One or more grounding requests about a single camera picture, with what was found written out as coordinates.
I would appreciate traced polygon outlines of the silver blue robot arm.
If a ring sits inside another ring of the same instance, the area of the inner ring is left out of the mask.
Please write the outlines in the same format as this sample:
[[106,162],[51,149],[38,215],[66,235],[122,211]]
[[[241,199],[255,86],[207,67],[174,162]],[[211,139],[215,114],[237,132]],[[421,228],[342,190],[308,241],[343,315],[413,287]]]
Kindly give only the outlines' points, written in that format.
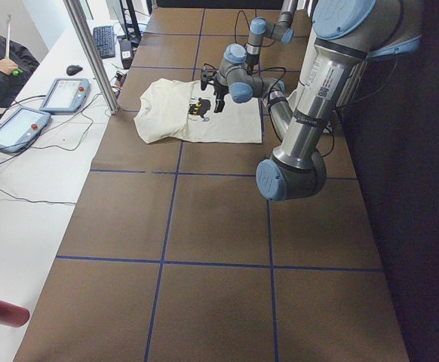
[[284,44],[292,40],[299,9],[295,1],[283,3],[274,23],[253,19],[246,45],[229,45],[218,69],[202,71],[201,86],[213,86],[217,112],[226,96],[236,103],[261,99],[269,111],[281,144],[256,169],[256,184],[265,198],[307,198],[322,189],[327,170],[317,144],[339,100],[352,92],[356,66],[414,52],[423,8],[421,1],[319,1],[294,104],[281,81],[256,75],[253,68],[265,38]]
[[250,23],[250,31],[246,43],[245,64],[249,73],[259,63],[260,52],[264,38],[270,38],[282,44],[289,44],[294,31],[291,28],[296,13],[298,1],[284,0],[278,21],[271,23],[264,17],[256,17]]

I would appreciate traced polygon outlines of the person hand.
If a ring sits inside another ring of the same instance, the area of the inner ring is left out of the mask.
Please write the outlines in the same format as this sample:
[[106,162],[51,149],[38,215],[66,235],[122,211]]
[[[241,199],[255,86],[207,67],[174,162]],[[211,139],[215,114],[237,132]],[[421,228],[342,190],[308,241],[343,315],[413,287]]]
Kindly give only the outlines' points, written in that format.
[[18,65],[13,60],[7,58],[0,60],[0,72],[10,75],[16,70],[18,70]]

